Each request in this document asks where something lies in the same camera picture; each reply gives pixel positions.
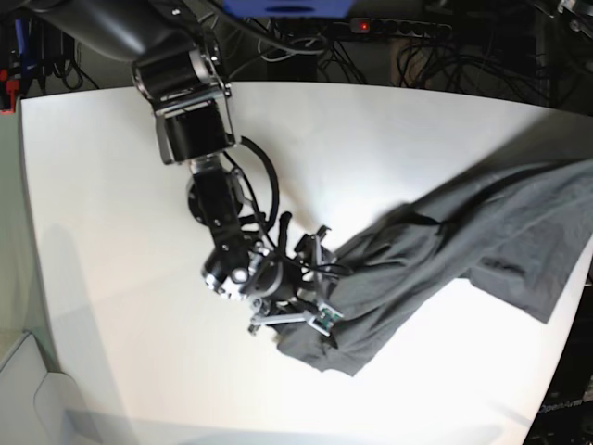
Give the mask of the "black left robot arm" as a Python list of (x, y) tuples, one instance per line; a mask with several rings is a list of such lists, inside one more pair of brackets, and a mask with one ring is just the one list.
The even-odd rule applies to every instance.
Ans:
[(561, 0), (557, 10), (569, 15), (569, 27), (573, 32), (592, 38), (592, 0)]

